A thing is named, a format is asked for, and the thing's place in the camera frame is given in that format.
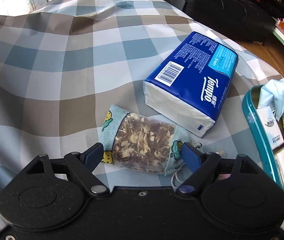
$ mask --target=barcode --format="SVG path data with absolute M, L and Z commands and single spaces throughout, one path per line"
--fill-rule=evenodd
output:
M 170 61 L 154 79 L 170 87 L 183 69 L 183 66 Z

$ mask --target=snowflake print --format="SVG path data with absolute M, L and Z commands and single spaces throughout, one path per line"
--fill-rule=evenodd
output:
M 246 120 L 249 122 L 249 123 L 254 123 L 255 120 L 257 119 L 257 113 L 249 113 L 248 116 L 246 117 Z

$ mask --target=tissue pack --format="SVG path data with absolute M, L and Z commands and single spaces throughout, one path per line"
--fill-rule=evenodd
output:
M 269 106 L 258 108 L 257 113 L 272 150 L 281 146 L 284 143 L 283 136 L 271 108 Z
M 145 103 L 202 137 L 218 119 L 237 60 L 233 50 L 192 32 L 144 81 Z

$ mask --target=drawstring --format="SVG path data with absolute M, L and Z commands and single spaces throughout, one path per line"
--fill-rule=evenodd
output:
M 183 183 L 183 181 L 179 180 L 178 178 L 178 172 L 182 169 L 182 167 L 185 165 L 185 163 L 183 163 L 177 170 L 175 173 L 173 173 L 172 177 L 171 177 L 171 186 L 172 188 L 177 189 L 178 187 L 174 185 L 174 178 L 176 178 L 176 180 L 180 183 Z
M 198 150 L 200 150 L 199 148 L 202 147 L 202 143 L 196 143 L 196 144 L 194 145 L 194 147 L 197 148 Z M 218 151 L 215 152 L 215 153 L 217 153 L 217 154 L 220 155 L 221 157 L 226 156 L 226 152 L 225 152 L 224 150 L 222 150 L 222 149 L 218 150 Z M 185 163 L 183 163 L 183 164 L 173 173 L 173 175 L 172 175 L 172 177 L 171 177 L 171 186 L 172 186 L 172 188 L 174 188 L 174 189 L 177 189 L 177 188 L 178 188 L 178 187 L 175 186 L 175 184 L 174 184 L 174 178 L 175 178 L 179 183 L 183 183 L 183 182 L 184 182 L 184 181 L 181 181 L 181 180 L 178 178 L 178 172 L 183 168 L 184 165 L 185 165 Z
M 194 144 L 194 147 L 197 148 L 199 151 L 201 151 L 201 147 L 202 147 L 202 143 L 196 143 Z M 185 165 L 185 163 L 183 163 L 172 175 L 171 177 L 171 186 L 172 188 L 177 189 L 178 187 L 174 185 L 174 178 L 176 178 L 176 180 L 180 183 L 183 183 L 183 181 L 179 180 L 178 178 L 178 172 L 182 169 L 182 167 Z

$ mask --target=fabric pouch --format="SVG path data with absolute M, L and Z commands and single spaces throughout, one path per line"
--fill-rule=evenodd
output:
M 181 146 L 191 142 L 191 138 L 189 132 L 178 125 L 112 105 L 100 142 L 104 146 L 104 163 L 170 175 L 183 164 Z

